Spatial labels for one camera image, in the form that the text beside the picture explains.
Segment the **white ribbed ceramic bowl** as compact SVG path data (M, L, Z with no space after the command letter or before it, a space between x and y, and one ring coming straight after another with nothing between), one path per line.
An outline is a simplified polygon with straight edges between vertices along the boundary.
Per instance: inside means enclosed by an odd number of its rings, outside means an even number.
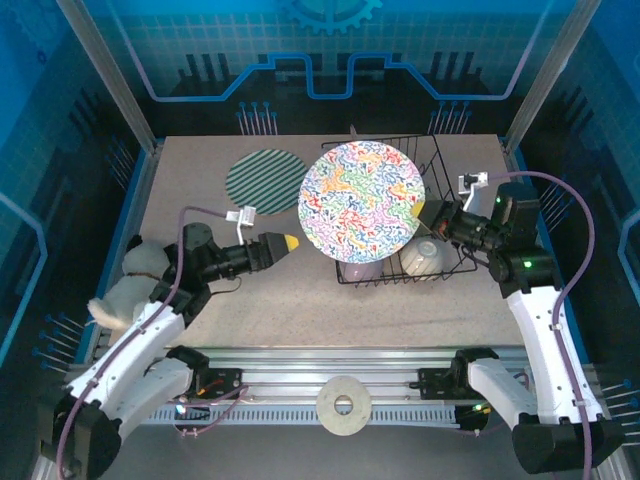
M416 237L400 251L402 269L410 276L439 274L445 259L445 243L431 237Z

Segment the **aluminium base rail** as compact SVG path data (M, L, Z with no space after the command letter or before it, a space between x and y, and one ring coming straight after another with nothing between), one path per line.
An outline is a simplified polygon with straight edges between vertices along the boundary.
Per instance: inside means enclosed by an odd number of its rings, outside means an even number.
M312 404L332 378L350 376L368 390L374 404L420 401L409 384L421 368L445 369L456 349L445 348L201 348L213 368L239 368L249 386L248 401Z

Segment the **green striped round plate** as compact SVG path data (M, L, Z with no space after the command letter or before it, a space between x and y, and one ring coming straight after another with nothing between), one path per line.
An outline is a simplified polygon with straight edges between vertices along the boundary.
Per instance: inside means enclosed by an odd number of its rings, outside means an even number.
M295 154L262 149L245 155L229 170L225 188L238 207L251 206L258 215L275 215L298 204L308 167Z

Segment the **white black plush toy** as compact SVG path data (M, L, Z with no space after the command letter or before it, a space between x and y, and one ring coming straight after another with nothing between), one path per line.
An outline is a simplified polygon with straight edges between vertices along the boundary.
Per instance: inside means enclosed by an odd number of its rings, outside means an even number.
M126 331L144 310L169 266L159 243L134 235L122 260L123 276L101 298L88 301L91 322L112 331Z

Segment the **colourful squiggle pattern plate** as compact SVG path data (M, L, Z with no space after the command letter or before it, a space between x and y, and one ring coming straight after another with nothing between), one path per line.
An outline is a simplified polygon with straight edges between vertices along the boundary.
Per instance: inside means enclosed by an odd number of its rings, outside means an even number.
M327 257L351 264L384 260L418 230L412 213L426 200L418 168L378 141L358 140L325 152L309 169L298 197L300 226Z

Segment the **aluminium frame post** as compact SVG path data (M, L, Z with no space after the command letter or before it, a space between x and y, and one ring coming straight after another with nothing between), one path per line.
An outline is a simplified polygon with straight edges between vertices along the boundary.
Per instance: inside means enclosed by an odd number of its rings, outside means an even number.
M564 71L602 0L576 0L522 101L505 136L504 153L512 157Z
M141 148L155 155L156 137L84 2L55 1Z

